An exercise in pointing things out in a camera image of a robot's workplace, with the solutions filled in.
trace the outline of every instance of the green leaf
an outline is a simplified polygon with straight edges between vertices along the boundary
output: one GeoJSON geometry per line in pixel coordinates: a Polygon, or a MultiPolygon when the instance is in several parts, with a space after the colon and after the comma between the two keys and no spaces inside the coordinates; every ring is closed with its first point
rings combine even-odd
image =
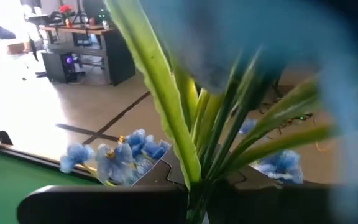
{"type": "Polygon", "coordinates": [[[209,168],[212,165],[212,158],[218,144],[219,137],[222,133],[223,126],[226,124],[227,117],[229,116],[229,113],[235,103],[234,100],[236,99],[237,89],[241,83],[242,76],[247,69],[248,62],[249,59],[241,52],[232,67],[229,84],[224,94],[221,109],[219,110],[218,116],[216,118],[211,137],[209,138],[205,149],[206,151],[201,155],[200,158],[201,166],[203,168],[201,175],[203,177],[206,176],[209,168]]]}
{"type": "Polygon", "coordinates": [[[183,115],[185,116],[186,125],[188,130],[195,123],[196,119],[196,107],[197,107],[197,90],[194,80],[190,78],[190,75],[182,69],[175,61],[175,58],[170,54],[171,66],[173,69],[173,76],[180,93],[180,102],[183,109],[183,115]]]}
{"type": "Polygon", "coordinates": [[[191,128],[191,140],[193,141],[194,144],[196,144],[198,135],[200,134],[201,131],[201,122],[204,118],[205,109],[206,109],[206,105],[208,104],[209,97],[210,95],[208,91],[201,89],[200,98],[198,99],[197,108],[196,108],[196,121],[193,127],[191,128]]]}
{"type": "Polygon", "coordinates": [[[312,110],[318,104],[317,78],[309,79],[295,87],[276,103],[235,148],[223,164],[224,169],[258,139],[280,126],[284,121],[312,110]]]}
{"type": "Polygon", "coordinates": [[[258,64],[260,50],[256,53],[250,62],[244,77],[240,84],[240,93],[238,94],[239,108],[234,118],[233,125],[227,135],[222,147],[214,158],[211,169],[208,171],[207,178],[212,179],[216,171],[220,168],[223,160],[226,158],[234,138],[237,136],[248,112],[259,105],[268,88],[271,86],[272,79],[268,73],[260,72],[258,64]]]}
{"type": "Polygon", "coordinates": [[[114,22],[124,36],[136,65],[144,73],[160,113],[162,126],[174,140],[188,189],[201,181],[201,166],[182,113],[177,86],[150,22],[139,1],[107,0],[114,22]]]}
{"type": "Polygon", "coordinates": [[[335,126],[333,125],[322,125],[307,131],[291,134],[289,136],[274,139],[265,144],[252,147],[233,160],[233,162],[230,163],[225,170],[223,170],[223,174],[229,174],[230,172],[238,170],[257,159],[263,158],[280,150],[291,149],[311,142],[321,141],[329,137],[337,136],[339,133],[335,131],[334,127],[335,126]]]}
{"type": "Polygon", "coordinates": [[[196,147],[199,150],[207,139],[210,137],[212,128],[214,126],[216,115],[222,105],[224,95],[211,95],[206,105],[203,120],[201,122],[200,135],[198,136],[196,147]]]}

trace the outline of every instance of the flower petal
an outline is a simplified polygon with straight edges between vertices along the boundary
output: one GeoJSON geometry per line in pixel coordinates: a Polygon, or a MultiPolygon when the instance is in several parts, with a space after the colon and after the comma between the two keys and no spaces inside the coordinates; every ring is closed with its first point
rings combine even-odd
{"type": "Polygon", "coordinates": [[[165,151],[160,147],[159,150],[155,151],[151,156],[152,159],[159,160],[165,154],[165,151]]]}
{"type": "Polygon", "coordinates": [[[143,144],[141,145],[136,145],[136,146],[132,146],[132,157],[135,158],[138,155],[142,154],[142,148],[143,148],[143,144]]]}
{"type": "Polygon", "coordinates": [[[262,164],[262,165],[257,164],[257,165],[252,165],[252,167],[255,170],[257,170],[265,175],[268,175],[268,173],[270,173],[270,172],[276,172],[276,167],[271,164],[262,164]]]}
{"type": "Polygon", "coordinates": [[[146,131],[144,129],[136,130],[132,134],[126,136],[126,143],[128,143],[130,147],[143,144],[145,136],[146,131]]]}
{"type": "Polygon", "coordinates": [[[164,152],[167,152],[171,145],[169,145],[166,141],[161,140],[160,147],[164,150],[164,152]]]}
{"type": "Polygon", "coordinates": [[[110,178],[114,184],[129,185],[127,179],[131,177],[132,172],[123,164],[113,164],[110,178]]]}
{"type": "Polygon", "coordinates": [[[160,146],[153,141],[146,142],[143,147],[143,151],[145,151],[149,157],[152,157],[158,150],[160,150],[160,146]]]}
{"type": "Polygon", "coordinates": [[[65,174],[70,173],[73,171],[75,167],[75,161],[70,156],[62,156],[60,158],[60,171],[62,171],[65,174]]]}
{"type": "Polygon", "coordinates": [[[90,159],[93,159],[95,157],[95,152],[94,150],[92,149],[92,147],[90,145],[85,145],[85,149],[86,149],[86,152],[87,152],[87,161],[90,160],[90,159]]]}
{"type": "Polygon", "coordinates": [[[133,163],[132,150],[129,144],[123,144],[118,150],[116,149],[116,161],[123,163],[133,163]]]}
{"type": "Polygon", "coordinates": [[[102,183],[108,181],[112,169],[112,164],[109,161],[99,161],[96,167],[99,181],[102,183]]]}
{"type": "Polygon", "coordinates": [[[301,166],[292,167],[288,170],[288,173],[292,175],[294,184],[303,184],[303,172],[301,166]]]}
{"type": "Polygon", "coordinates": [[[154,136],[152,136],[151,134],[148,135],[148,136],[145,138],[145,141],[146,141],[146,143],[148,143],[148,142],[154,142],[154,136]]]}
{"type": "Polygon", "coordinates": [[[255,119],[247,119],[242,124],[239,134],[248,134],[256,125],[257,120],[255,119]]]}
{"type": "Polygon", "coordinates": [[[277,172],[281,174],[287,173],[290,169],[296,169],[299,166],[300,155],[292,150],[284,150],[280,154],[280,160],[276,164],[277,172]]]}
{"type": "Polygon", "coordinates": [[[280,162],[280,158],[282,156],[283,152],[278,152],[276,154],[272,154],[270,156],[267,156],[263,159],[259,160],[259,164],[271,164],[273,166],[277,166],[277,164],[280,162]]]}
{"type": "Polygon", "coordinates": [[[106,162],[107,160],[107,153],[110,151],[110,146],[106,144],[100,144],[98,147],[98,151],[96,152],[96,161],[99,162],[106,162]]]}
{"type": "Polygon", "coordinates": [[[77,164],[82,164],[92,158],[93,150],[90,146],[76,143],[67,147],[67,155],[72,157],[77,164]]]}
{"type": "Polygon", "coordinates": [[[146,159],[144,156],[136,157],[135,164],[136,170],[141,177],[153,167],[153,162],[146,159]]]}

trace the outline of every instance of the floor tile line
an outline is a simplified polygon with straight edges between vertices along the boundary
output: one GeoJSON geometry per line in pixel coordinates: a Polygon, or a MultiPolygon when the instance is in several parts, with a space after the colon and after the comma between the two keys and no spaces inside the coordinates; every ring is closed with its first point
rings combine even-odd
{"type": "Polygon", "coordinates": [[[115,116],[112,120],[110,120],[107,124],[105,124],[99,131],[96,132],[96,134],[92,135],[90,138],[85,140],[83,144],[91,144],[95,139],[97,139],[99,136],[103,136],[103,133],[107,131],[113,124],[115,124],[117,121],[119,121],[128,111],[133,109],[136,105],[138,105],[142,100],[144,100],[146,97],[150,95],[150,92],[143,94],[141,97],[139,97],[135,102],[133,102],[131,105],[129,105],[127,108],[122,110],[117,116],[115,116]]]}
{"type": "Polygon", "coordinates": [[[77,127],[67,125],[67,124],[56,124],[56,127],[62,128],[62,129],[67,130],[67,131],[73,131],[73,132],[76,132],[76,133],[81,133],[81,134],[87,134],[87,135],[96,134],[96,131],[91,131],[91,130],[87,130],[87,129],[83,129],[83,128],[77,128],[77,127]]]}
{"type": "Polygon", "coordinates": [[[74,126],[67,125],[67,124],[56,124],[56,127],[62,128],[62,129],[67,130],[67,131],[86,134],[86,135],[90,135],[90,136],[96,135],[98,138],[112,140],[112,141],[115,141],[115,142],[118,142],[118,140],[119,140],[119,137],[116,137],[116,136],[111,136],[111,135],[108,135],[108,134],[98,134],[96,131],[90,131],[90,130],[87,130],[87,129],[78,128],[78,127],[74,127],[74,126]]]}

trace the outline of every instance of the computer tower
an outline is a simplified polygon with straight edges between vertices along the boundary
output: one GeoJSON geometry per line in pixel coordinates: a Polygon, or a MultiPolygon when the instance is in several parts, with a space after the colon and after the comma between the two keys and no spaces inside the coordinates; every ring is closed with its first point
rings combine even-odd
{"type": "Polygon", "coordinates": [[[75,74],[73,54],[64,50],[42,53],[47,77],[50,81],[68,83],[75,74]]]}

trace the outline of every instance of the desk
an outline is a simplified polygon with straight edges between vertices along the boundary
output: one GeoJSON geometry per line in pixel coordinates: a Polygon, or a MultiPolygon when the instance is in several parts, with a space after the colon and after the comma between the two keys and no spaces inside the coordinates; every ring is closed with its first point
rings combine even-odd
{"type": "Polygon", "coordinates": [[[44,26],[41,27],[47,33],[49,49],[62,49],[78,55],[92,55],[102,57],[103,76],[108,83],[116,86],[135,75],[135,65],[132,55],[121,33],[117,29],[103,29],[99,26],[74,27],[44,26]],[[60,42],[54,40],[52,32],[71,33],[73,41],[60,42]],[[77,43],[77,34],[94,34],[99,40],[98,47],[80,47],[77,43]]]}

